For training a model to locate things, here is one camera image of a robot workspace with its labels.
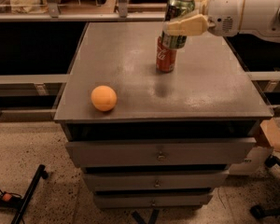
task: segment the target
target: soda can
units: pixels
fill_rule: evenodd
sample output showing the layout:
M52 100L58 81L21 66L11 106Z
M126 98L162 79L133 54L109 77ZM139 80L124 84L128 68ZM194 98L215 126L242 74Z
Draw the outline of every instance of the soda can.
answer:
M168 0L165 13L165 20L185 16L195 8L194 0ZM185 46L187 37L184 35L161 34L161 42L168 49L181 49Z
M158 38L157 47L157 69L162 72L171 72L175 69L176 49L168 49L161 43L161 37Z

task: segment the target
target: drawer handle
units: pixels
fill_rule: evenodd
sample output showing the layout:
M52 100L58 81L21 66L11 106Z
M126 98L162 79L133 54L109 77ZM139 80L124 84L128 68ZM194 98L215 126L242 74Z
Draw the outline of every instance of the drawer handle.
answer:
M151 206L156 206L156 202L154 200L151 201Z
M157 189L157 188L159 188L161 185L160 185L160 182L159 182L159 180L156 180L156 182L155 182L155 188Z
M158 161L164 161L164 160L166 160L166 156L162 152L160 152L157 160Z

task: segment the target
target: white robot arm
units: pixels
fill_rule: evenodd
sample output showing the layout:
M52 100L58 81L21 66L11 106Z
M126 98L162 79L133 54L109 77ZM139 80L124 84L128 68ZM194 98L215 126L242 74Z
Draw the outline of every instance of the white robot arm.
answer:
M168 35L252 34L280 43L280 0L195 0L190 14L167 21Z

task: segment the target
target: black stand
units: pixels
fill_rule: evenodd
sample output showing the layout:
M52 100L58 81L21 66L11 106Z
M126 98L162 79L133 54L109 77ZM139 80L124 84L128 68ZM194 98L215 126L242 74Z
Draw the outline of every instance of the black stand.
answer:
M268 168L272 168L275 164L278 164L280 166L280 159L271 155L264 163ZM256 219L261 219L269 216L278 217L280 216L280 208L265 210L260 205L255 205L250 209L250 213Z
M20 221L22 220L22 216L24 215L26 208L28 206L28 203L30 202L34 192L35 188L38 184L38 181L42 177L43 179L48 178L48 173L45 171L45 165L39 165L38 169L35 173L35 176L30 183L30 186L28 190L25 193L25 196L23 198L13 198L8 202L5 202L1 199L0 197L0 209L16 209L17 212L11 222L11 224L19 224Z

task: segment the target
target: ping pong ball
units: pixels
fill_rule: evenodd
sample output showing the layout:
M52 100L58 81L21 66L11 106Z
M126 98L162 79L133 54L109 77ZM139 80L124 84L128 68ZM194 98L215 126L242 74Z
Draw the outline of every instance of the ping pong ball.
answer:
M98 110L109 111L116 105L118 97L108 86L98 86L91 93L91 101Z

